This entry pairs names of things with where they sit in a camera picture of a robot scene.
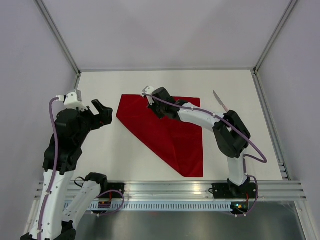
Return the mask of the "red cloth napkin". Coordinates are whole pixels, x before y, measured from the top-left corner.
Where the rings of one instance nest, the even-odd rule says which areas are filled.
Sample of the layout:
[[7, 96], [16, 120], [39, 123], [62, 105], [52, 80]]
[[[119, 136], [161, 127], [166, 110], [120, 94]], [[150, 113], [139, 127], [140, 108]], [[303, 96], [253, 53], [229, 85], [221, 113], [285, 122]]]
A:
[[148, 108], [148, 100], [124, 94], [116, 113], [118, 120], [146, 147], [183, 177], [204, 177], [201, 127], [163, 117]]

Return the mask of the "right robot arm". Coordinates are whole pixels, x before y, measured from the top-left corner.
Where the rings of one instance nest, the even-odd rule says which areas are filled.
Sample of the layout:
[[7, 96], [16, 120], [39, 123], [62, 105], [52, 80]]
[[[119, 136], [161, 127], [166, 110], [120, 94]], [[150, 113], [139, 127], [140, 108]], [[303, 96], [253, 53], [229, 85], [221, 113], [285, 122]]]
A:
[[148, 108], [159, 119], [167, 117], [212, 132], [218, 149], [227, 158], [229, 194], [239, 198], [246, 192], [250, 180], [246, 175], [244, 152], [249, 143], [244, 137], [250, 139], [251, 135], [235, 111], [210, 113], [186, 100], [175, 100], [164, 87], [154, 89], [146, 86], [141, 96], [147, 98]]

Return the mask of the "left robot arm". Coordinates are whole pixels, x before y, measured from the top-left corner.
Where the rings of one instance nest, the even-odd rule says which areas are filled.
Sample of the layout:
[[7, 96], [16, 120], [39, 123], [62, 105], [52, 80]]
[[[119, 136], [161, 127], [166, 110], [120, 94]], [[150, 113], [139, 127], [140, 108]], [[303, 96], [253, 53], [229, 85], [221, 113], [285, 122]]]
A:
[[112, 123], [113, 109], [92, 100], [98, 111], [89, 107], [67, 107], [51, 118], [53, 135], [44, 153], [43, 189], [30, 231], [23, 240], [73, 240], [80, 220], [94, 199], [109, 193], [107, 176], [91, 172], [74, 200], [65, 207], [68, 187], [74, 176], [82, 145], [90, 132]]

